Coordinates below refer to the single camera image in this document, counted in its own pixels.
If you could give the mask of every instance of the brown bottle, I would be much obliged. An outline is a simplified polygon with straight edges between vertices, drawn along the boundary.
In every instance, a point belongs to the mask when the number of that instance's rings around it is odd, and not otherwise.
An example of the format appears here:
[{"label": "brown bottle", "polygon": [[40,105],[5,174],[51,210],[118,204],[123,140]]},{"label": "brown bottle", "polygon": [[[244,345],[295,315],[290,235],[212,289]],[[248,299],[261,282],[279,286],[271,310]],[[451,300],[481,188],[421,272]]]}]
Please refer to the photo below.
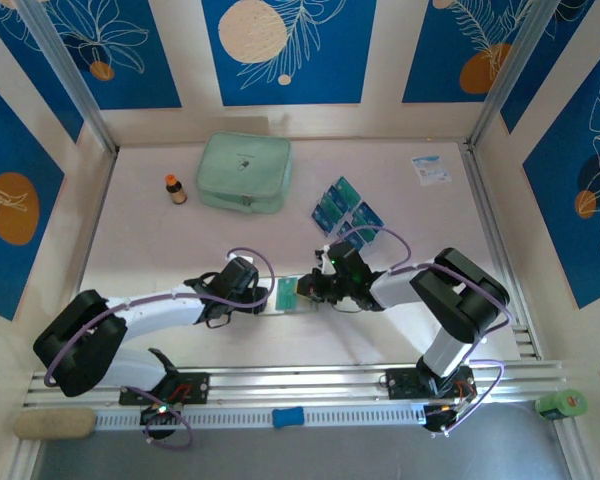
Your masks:
[{"label": "brown bottle", "polygon": [[187,194],[182,188],[182,184],[178,181],[175,175],[169,174],[165,177],[167,182],[167,192],[171,196],[171,201],[176,205],[180,205],[187,201]]}]

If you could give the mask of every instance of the mint green pouch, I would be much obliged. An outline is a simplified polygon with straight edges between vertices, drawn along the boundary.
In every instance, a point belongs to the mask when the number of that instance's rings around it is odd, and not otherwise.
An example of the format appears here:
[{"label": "mint green pouch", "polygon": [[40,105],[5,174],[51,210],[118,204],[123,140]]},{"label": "mint green pouch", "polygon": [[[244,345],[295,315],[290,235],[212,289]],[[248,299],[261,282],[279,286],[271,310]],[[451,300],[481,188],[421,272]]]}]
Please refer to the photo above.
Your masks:
[{"label": "mint green pouch", "polygon": [[245,213],[276,213],[289,193],[291,143],[286,138],[214,133],[196,185],[205,205]]}]

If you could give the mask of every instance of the white sticker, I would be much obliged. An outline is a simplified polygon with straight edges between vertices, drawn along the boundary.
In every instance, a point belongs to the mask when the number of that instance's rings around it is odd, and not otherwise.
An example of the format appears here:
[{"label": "white sticker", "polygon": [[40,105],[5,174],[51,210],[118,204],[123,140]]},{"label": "white sticker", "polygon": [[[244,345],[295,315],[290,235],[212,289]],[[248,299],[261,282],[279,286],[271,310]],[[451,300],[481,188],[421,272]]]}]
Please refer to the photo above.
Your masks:
[{"label": "white sticker", "polygon": [[451,175],[442,165],[439,156],[412,158],[411,162],[423,187],[451,182]]}]

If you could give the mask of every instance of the gray floor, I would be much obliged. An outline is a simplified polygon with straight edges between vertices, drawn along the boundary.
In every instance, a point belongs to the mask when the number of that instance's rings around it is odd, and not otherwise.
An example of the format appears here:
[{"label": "gray floor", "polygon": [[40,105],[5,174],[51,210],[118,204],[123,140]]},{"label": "gray floor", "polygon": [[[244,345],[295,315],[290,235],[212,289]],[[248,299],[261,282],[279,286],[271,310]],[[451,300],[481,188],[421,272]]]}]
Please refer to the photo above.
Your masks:
[{"label": "gray floor", "polygon": [[[176,435],[169,440],[176,440]],[[551,423],[525,407],[486,405],[450,438],[422,427],[199,431],[192,450],[150,447],[139,432],[49,442],[39,480],[570,478]]]}]

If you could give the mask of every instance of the beige sponge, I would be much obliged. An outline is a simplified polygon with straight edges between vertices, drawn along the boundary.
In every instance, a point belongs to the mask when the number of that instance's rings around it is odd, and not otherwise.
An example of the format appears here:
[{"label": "beige sponge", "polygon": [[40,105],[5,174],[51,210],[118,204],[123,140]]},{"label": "beige sponge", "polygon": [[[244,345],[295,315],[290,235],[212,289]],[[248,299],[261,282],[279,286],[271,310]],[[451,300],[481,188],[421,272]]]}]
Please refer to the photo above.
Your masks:
[{"label": "beige sponge", "polygon": [[96,423],[90,408],[49,408],[22,412],[13,433],[23,440],[69,440],[88,437]]}]

